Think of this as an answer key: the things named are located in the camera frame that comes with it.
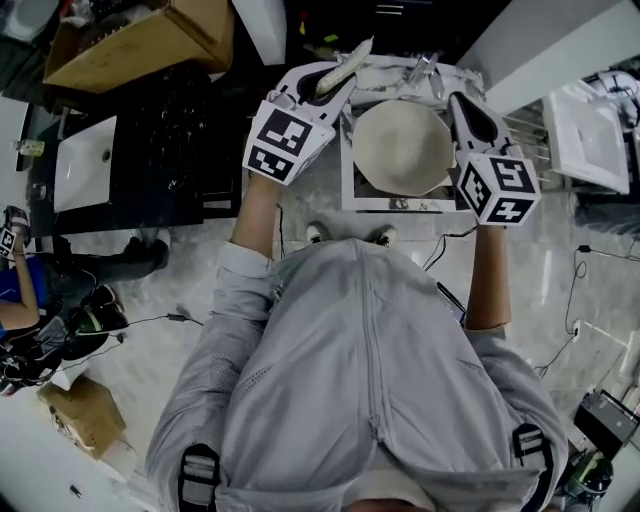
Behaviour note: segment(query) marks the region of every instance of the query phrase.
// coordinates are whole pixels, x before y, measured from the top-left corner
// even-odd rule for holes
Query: electrical outlet
[[[580,337],[580,331],[582,330],[582,321],[578,318],[574,320],[573,325],[571,326],[571,331],[573,332],[573,342],[578,341]]]

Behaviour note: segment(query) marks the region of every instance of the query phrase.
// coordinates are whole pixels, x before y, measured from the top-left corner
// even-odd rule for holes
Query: sleeve
[[[542,430],[551,444],[553,475],[548,501],[567,464],[568,441],[551,396],[535,370],[507,340],[504,327],[465,331],[487,374],[514,417]]]
[[[203,442],[220,452],[229,397],[262,337],[271,308],[271,260],[225,243],[219,261],[213,316],[178,377],[147,452],[146,476],[169,510],[177,510],[184,450]]]

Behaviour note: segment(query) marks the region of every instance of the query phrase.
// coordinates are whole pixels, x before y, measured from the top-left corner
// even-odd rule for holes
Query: tile floor
[[[423,265],[442,233],[459,233],[473,226],[466,214],[357,214],[340,211],[339,151],[327,150],[313,167],[283,193],[285,249],[304,246],[311,220],[327,224],[338,238],[364,237],[392,223],[398,229],[396,250]],[[201,226],[173,229],[174,243],[167,268],[142,282],[118,286],[130,321],[186,309],[205,320],[215,284],[221,244],[229,239],[233,220],[208,221]],[[110,254],[128,240],[126,232],[68,237],[75,252]],[[274,233],[274,254],[279,255]],[[593,248],[626,253],[632,241],[576,227],[570,198],[547,194],[527,224],[508,231],[514,341],[532,364],[545,364],[567,341],[564,317],[573,277],[574,249]],[[466,303],[471,281],[474,238],[450,240],[444,258],[431,274]],[[640,244],[636,246],[640,254]],[[584,392],[604,385],[621,393],[630,382],[640,345],[638,304],[640,266],[613,258],[586,255],[588,273],[575,284],[569,322],[582,320],[579,339],[548,372],[548,384],[560,410],[567,415]],[[129,328],[124,345],[91,361],[88,374],[106,384],[128,425],[127,440],[139,454],[146,452],[158,416],[183,361],[198,335],[194,324],[168,320]]]

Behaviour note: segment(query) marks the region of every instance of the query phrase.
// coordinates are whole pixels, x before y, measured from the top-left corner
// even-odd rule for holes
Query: gray hoodie
[[[147,455],[170,510],[195,443],[220,455],[219,511],[340,510],[378,443],[439,509],[520,510],[545,467],[514,455],[523,423],[551,443],[550,499],[566,438],[502,328],[463,331],[420,267],[365,242],[272,265],[222,248],[213,317]]]

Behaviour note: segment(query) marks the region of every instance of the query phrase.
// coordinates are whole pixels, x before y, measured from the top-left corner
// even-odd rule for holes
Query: cardboard box
[[[61,24],[44,83],[99,94],[192,59],[212,73],[230,68],[234,14],[228,0],[167,0],[162,5],[80,55],[83,29]]]
[[[126,428],[111,392],[87,377],[78,377],[69,391],[48,383],[38,391],[38,398],[61,432],[96,460]]]

